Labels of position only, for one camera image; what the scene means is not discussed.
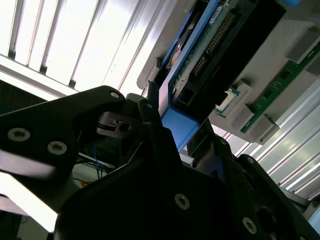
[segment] screw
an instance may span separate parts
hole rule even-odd
[[[116,98],[116,99],[118,99],[120,96],[117,94],[117,93],[115,93],[114,91],[112,91],[111,93],[110,93],[110,95],[112,96],[112,97],[114,97],[114,98]]]
[[[257,227],[255,223],[248,217],[244,217],[242,219],[242,223],[245,226],[245,228],[251,233],[251,234],[256,234],[257,233]]]
[[[148,108],[151,108],[152,109],[152,105],[150,103],[145,103],[145,105],[148,107]]]
[[[223,138],[220,138],[220,140],[224,145],[227,145],[227,141],[226,140],[224,140]]]
[[[67,151],[67,145],[62,141],[52,141],[48,144],[47,148],[54,155],[62,155]]]
[[[30,138],[31,134],[27,129],[15,127],[8,131],[7,136],[12,141],[24,142]]]
[[[249,163],[251,163],[251,164],[254,164],[254,163],[255,163],[255,160],[254,160],[251,156],[248,156],[248,161],[249,161]]]
[[[182,193],[177,193],[174,196],[175,203],[183,210],[187,210],[190,207],[188,198]]]

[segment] blue cable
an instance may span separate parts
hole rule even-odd
[[[85,151],[85,153],[90,157],[90,154],[89,154],[89,152],[88,152],[88,150],[87,150],[86,148],[84,149],[84,151]],[[99,169],[98,169],[99,166],[97,166],[96,163],[94,162],[93,164],[94,164],[95,169],[98,171],[98,170],[99,170]]]
[[[96,161],[96,163],[100,166],[100,168],[105,168],[106,166],[104,166],[103,164],[101,164],[100,162],[98,162],[97,160],[97,157],[96,157],[96,152],[97,152],[97,146],[94,145],[93,146],[93,157],[94,157],[94,160]]]

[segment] circuit board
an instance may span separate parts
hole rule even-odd
[[[254,116],[241,129],[246,133],[256,120],[265,112],[272,102],[292,83],[296,77],[304,70],[311,60],[320,52],[320,42],[310,51],[310,53],[297,64],[289,60],[281,71],[274,77],[262,94],[248,107],[254,113]]]
[[[227,17],[230,9],[234,8],[237,2],[238,0],[223,0],[220,2],[219,6],[216,8],[211,19],[204,28],[204,31],[199,37],[196,45],[189,53],[181,70],[177,74],[176,78],[171,82],[173,90],[178,90],[183,87],[183,82],[188,80],[190,73],[197,67],[200,57],[208,48],[208,45],[212,41],[213,37],[217,35],[218,30]]]

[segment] ram module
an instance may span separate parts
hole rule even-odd
[[[254,115],[241,129],[241,132],[246,133],[248,131],[248,129],[256,122],[256,120],[273,103],[273,101],[289,86],[290,83],[296,79],[296,77],[319,52],[320,42],[310,51],[310,53],[301,61],[300,64],[289,60],[284,65],[282,70],[268,84],[262,94],[258,96],[254,103],[248,106]]]

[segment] mounting hole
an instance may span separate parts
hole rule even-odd
[[[245,216],[242,219],[242,223],[243,223],[244,227],[249,231],[249,233],[251,233],[251,234],[257,233],[257,227],[256,227],[255,223],[250,218]]]
[[[187,210],[190,207],[190,202],[188,198],[182,193],[177,193],[174,196],[175,203],[182,209]]]
[[[227,145],[227,141],[224,138],[221,137],[220,140],[222,144]]]
[[[118,98],[120,97],[119,94],[116,93],[116,92],[114,92],[114,91],[112,91],[112,92],[110,93],[110,95],[111,95],[112,97],[116,98],[116,99],[118,99]]]
[[[125,132],[129,131],[130,128],[131,128],[131,126],[129,124],[123,123],[120,125],[119,130],[120,130],[120,132],[125,133]]]
[[[7,136],[10,140],[15,142],[24,142],[31,136],[30,132],[22,127],[15,127],[8,131]]]
[[[52,141],[48,144],[48,151],[54,155],[62,155],[67,151],[67,145],[62,141]]]
[[[251,156],[248,156],[247,159],[248,159],[249,163],[251,163],[251,164],[255,163],[255,160]]]
[[[276,216],[271,209],[266,206],[259,208],[256,212],[256,217],[260,227],[268,233],[271,238],[276,237],[276,239],[278,239],[277,229],[279,226],[277,226]]]

